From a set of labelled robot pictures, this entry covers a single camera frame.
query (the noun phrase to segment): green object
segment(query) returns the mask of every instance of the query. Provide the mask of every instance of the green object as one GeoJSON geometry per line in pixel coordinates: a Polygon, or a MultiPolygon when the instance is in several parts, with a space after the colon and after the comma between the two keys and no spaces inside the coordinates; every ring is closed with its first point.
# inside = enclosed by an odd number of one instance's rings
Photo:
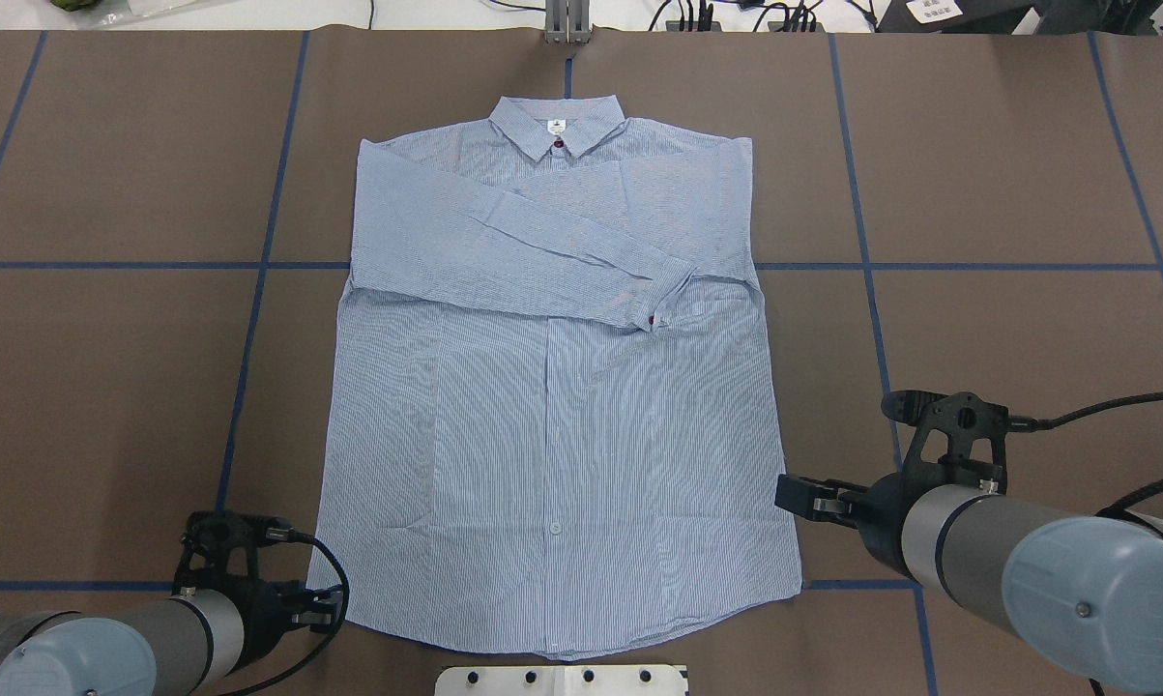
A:
{"type": "Polygon", "coordinates": [[[100,0],[49,0],[49,2],[63,8],[66,13],[72,13],[74,9],[90,8],[92,5],[98,5],[100,0]]]}

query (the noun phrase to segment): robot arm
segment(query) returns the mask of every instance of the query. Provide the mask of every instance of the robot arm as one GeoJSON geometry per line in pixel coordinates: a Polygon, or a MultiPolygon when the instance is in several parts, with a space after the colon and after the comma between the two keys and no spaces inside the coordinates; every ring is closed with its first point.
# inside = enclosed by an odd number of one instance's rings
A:
{"type": "Polygon", "coordinates": [[[0,616],[0,696],[184,696],[263,658],[288,631],[324,633],[293,669],[235,693],[252,694],[294,674],[345,622],[345,571],[288,520],[193,512],[181,544],[167,599],[113,618],[0,616]],[[341,584],[307,590],[299,581],[262,580],[258,549],[285,542],[315,546],[341,584]],[[244,555],[241,574],[229,573],[236,551],[244,555]]]}
{"type": "Polygon", "coordinates": [[[882,410],[916,427],[902,473],[868,488],[783,475],[776,505],[855,528],[878,561],[1066,670],[1163,693],[1163,520],[1125,505],[1096,518],[1006,497],[1006,433],[1046,427],[973,393],[897,391],[882,410]],[[927,462],[934,431],[948,452],[927,462]],[[971,457],[978,440],[993,462],[971,457]]]}

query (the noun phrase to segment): metal bracket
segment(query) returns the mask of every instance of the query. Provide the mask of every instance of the metal bracket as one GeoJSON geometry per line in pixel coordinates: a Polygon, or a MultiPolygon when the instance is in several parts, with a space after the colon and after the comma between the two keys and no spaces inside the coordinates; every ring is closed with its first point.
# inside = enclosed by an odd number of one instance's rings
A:
{"type": "Polygon", "coordinates": [[[590,0],[547,0],[547,43],[590,43],[590,0]]]}

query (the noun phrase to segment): striped shirt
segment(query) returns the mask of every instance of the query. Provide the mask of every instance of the striped shirt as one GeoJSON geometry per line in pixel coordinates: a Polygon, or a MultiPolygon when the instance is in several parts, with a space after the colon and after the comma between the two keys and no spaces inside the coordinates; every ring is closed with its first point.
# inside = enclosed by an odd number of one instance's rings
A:
{"type": "Polygon", "coordinates": [[[316,530],[350,620],[577,660],[798,594],[750,197],[748,139],[615,97],[362,142],[316,530]]]}

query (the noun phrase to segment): white bracket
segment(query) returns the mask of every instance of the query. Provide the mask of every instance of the white bracket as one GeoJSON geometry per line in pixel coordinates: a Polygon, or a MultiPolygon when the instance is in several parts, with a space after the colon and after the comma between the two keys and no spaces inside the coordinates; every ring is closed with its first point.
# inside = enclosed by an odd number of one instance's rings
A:
{"type": "Polygon", "coordinates": [[[590,43],[590,0],[547,0],[547,43],[590,43]]]}
{"type": "Polygon", "coordinates": [[[682,665],[558,665],[449,668],[435,696],[687,696],[682,665]]]}

